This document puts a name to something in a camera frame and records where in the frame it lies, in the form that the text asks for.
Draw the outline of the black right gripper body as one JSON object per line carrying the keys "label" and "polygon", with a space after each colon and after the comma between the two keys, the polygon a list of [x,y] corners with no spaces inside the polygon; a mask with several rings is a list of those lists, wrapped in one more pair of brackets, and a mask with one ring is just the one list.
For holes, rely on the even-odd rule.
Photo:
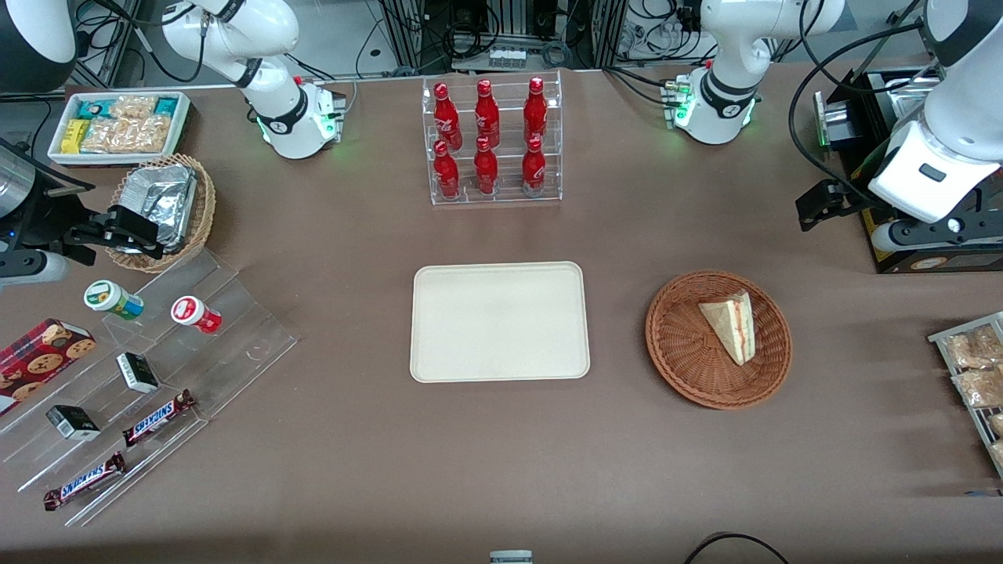
{"label": "black right gripper body", "polygon": [[66,239],[72,227],[87,222],[93,211],[75,195],[47,197],[43,184],[2,183],[2,252],[33,249],[61,256],[96,256],[89,246]]}

